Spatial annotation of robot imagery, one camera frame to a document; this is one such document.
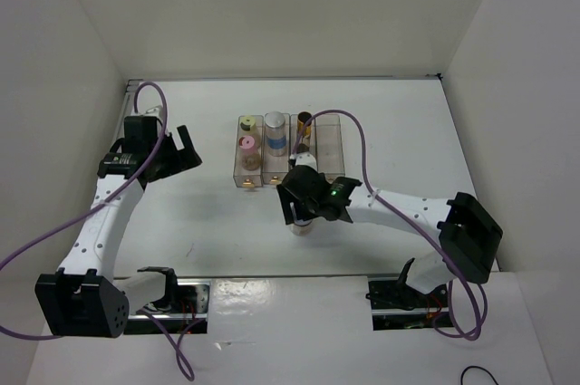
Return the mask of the short jar red label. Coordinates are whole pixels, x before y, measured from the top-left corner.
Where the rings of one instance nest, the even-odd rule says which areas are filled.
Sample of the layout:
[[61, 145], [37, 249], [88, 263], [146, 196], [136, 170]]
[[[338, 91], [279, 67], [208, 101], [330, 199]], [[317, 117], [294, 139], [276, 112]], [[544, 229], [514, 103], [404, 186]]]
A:
[[312, 231], [313, 226], [314, 222], [312, 220], [306, 222], [296, 221], [290, 226], [290, 230], [295, 236], [305, 236]]

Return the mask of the black gold pepper bottle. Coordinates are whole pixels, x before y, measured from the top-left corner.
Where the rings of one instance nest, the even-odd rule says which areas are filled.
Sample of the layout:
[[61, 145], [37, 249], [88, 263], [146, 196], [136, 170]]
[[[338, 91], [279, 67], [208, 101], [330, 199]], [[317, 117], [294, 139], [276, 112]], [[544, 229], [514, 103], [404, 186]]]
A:
[[311, 146], [312, 114], [308, 111], [301, 111], [297, 115], [296, 132], [297, 132], [297, 153], [308, 152]]

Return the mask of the pink lid spice bottle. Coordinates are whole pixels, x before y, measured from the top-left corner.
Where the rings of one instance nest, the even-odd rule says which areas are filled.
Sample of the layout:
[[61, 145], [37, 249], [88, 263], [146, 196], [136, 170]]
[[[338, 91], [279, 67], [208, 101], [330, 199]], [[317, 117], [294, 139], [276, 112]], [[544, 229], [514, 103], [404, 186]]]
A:
[[244, 135], [238, 140], [239, 161], [243, 169], [248, 171], [257, 170], [261, 167], [261, 155], [256, 138], [252, 135]]

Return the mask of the yellow lid spice bottle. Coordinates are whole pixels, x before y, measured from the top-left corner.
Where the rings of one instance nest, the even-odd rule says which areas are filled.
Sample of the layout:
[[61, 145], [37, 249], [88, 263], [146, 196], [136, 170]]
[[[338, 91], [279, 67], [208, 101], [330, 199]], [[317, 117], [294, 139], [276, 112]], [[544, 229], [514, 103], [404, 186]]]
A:
[[243, 136], [251, 136], [256, 142], [260, 141], [259, 128], [256, 117], [253, 115], [244, 115], [239, 118], [239, 128]]

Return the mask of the silver lid blue label bottle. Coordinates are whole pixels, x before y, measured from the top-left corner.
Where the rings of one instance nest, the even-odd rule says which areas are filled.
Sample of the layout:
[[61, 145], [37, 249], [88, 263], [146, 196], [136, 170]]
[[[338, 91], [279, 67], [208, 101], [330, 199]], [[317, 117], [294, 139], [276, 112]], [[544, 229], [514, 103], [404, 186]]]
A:
[[270, 111], [264, 120], [268, 153], [274, 157], [284, 156], [287, 148], [285, 115], [280, 111]]

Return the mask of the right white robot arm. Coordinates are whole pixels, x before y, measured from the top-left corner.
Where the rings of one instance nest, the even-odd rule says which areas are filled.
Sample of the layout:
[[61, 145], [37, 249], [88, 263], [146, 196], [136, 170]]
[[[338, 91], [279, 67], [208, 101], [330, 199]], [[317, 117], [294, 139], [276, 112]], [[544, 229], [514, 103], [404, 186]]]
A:
[[292, 168], [276, 190], [288, 225], [303, 226], [322, 218], [428, 237], [433, 251], [413, 257], [400, 273], [397, 295], [408, 306], [420, 304], [455, 279], [486, 284], [503, 236], [490, 213], [463, 192], [443, 199], [370, 190], [356, 178], [338, 177], [330, 183], [308, 166]]

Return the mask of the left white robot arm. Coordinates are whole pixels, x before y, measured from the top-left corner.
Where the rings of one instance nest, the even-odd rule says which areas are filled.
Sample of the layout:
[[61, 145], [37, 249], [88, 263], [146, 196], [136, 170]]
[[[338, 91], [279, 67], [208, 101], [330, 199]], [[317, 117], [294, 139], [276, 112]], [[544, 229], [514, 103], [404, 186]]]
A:
[[181, 149], [160, 106], [124, 118], [122, 137], [99, 163], [90, 215], [57, 270], [41, 274], [34, 287], [53, 336], [116, 338], [147, 305], [164, 313], [178, 306], [178, 278], [170, 267], [142, 267], [114, 281], [121, 240], [146, 187], [202, 163], [187, 128], [180, 126], [178, 134]]

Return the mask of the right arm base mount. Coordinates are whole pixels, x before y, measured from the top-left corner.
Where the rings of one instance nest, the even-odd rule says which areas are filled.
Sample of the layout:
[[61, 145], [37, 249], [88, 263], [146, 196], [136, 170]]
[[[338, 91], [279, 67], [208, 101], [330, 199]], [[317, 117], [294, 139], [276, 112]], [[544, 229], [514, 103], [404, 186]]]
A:
[[395, 278], [370, 278], [365, 298], [375, 331], [432, 329], [433, 324], [444, 330], [452, 328], [445, 284], [422, 294]]

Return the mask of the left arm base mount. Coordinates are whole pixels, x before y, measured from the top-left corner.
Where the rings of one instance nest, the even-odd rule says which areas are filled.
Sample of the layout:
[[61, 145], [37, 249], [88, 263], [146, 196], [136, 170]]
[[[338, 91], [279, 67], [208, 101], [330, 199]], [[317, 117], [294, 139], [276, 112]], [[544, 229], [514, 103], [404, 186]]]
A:
[[208, 330], [209, 282], [183, 283], [175, 275], [161, 274], [117, 280], [127, 294], [130, 314], [126, 335], [204, 334]]

